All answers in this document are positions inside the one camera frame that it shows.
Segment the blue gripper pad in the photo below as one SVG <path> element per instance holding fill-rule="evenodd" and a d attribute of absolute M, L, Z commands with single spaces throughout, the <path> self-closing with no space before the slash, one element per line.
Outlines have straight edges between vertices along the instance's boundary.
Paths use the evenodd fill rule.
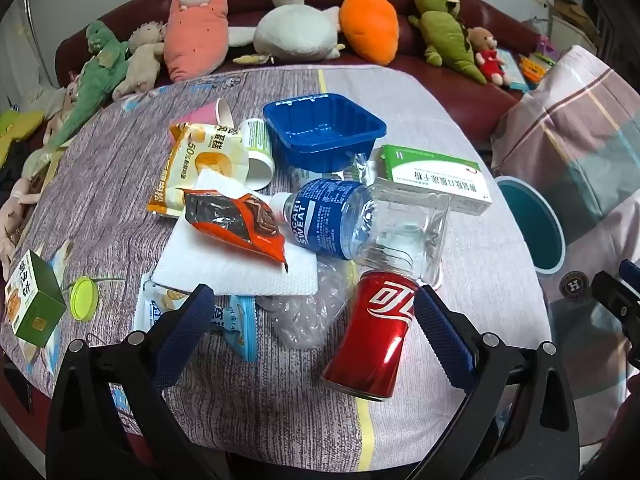
<path fill-rule="evenodd" d="M 216 295 L 213 290 L 206 285 L 198 285 L 180 310 L 176 311 L 181 316 L 156 351 L 156 374 L 151 380 L 158 392 L 178 382 L 198 341 L 209 331 L 215 308 Z"/>
<path fill-rule="evenodd" d="M 618 272 L 620 273 L 620 278 L 631 285 L 636 292 L 640 292 L 640 269 L 638 269 L 636 264 L 633 264 L 629 260 L 622 260 Z"/>
<path fill-rule="evenodd" d="M 451 386 L 468 394 L 476 384 L 473 353 L 424 288 L 415 293 L 414 314 Z"/>

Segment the metal bolt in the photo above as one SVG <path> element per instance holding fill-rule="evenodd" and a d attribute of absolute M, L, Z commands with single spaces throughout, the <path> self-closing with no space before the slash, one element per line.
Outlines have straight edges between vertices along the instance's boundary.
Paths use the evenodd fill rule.
<path fill-rule="evenodd" d="M 145 340 L 145 333 L 140 331 L 132 332 L 127 337 L 127 343 L 129 343 L 130 345 L 139 345 L 144 340 Z"/>
<path fill-rule="evenodd" d="M 494 347 L 494 346 L 498 346 L 498 343 L 500 342 L 500 338 L 491 332 L 487 332 L 482 336 L 482 342 L 487 346 Z"/>
<path fill-rule="evenodd" d="M 556 345 L 550 343 L 549 341 L 542 343 L 542 349 L 549 355 L 553 355 L 556 353 Z"/>
<path fill-rule="evenodd" d="M 72 352 L 79 352 L 84 346 L 84 341 L 82 339 L 74 339 L 71 343 L 69 343 L 69 350 Z"/>

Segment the sofa backrest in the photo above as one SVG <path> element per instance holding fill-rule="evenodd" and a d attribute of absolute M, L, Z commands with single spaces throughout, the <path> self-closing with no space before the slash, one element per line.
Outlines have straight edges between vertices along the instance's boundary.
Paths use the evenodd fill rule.
<path fill-rule="evenodd" d="M 254 26 L 269 10 L 271 0 L 227 0 L 228 20 L 231 27 Z M 343 0 L 305 0 L 318 9 L 340 6 Z M 417 15 L 414 0 L 389 0 L 398 12 L 400 24 L 399 54 L 422 56 L 424 42 L 420 33 L 407 21 L 410 14 Z M 151 21 L 166 22 L 171 0 L 131 0 L 100 18 L 121 41 L 129 39 L 140 25 Z M 460 0 L 460 17 L 467 27 L 485 27 L 500 46 L 520 54 L 529 54 L 536 47 L 538 36 L 514 18 L 500 12 L 482 0 Z M 80 72 L 90 58 L 84 29 L 63 41 L 56 50 L 56 75 L 62 86 L 69 83 L 68 72 Z"/>

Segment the green and white paper cup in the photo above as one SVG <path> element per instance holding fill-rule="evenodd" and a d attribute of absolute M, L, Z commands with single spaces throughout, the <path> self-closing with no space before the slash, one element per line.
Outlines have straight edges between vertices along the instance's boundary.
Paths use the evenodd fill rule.
<path fill-rule="evenodd" d="M 267 187 L 275 171 L 267 124 L 262 119 L 246 119 L 239 129 L 249 155 L 249 174 L 245 186 L 253 190 Z"/>

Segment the bottle label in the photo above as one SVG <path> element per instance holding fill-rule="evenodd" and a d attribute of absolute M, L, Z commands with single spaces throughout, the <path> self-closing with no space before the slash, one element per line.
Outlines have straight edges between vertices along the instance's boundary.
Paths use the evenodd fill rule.
<path fill-rule="evenodd" d="M 359 182 L 313 180 L 296 197 L 291 211 L 291 230 L 298 243 L 313 252 L 344 259 L 340 246 L 342 207 Z"/>

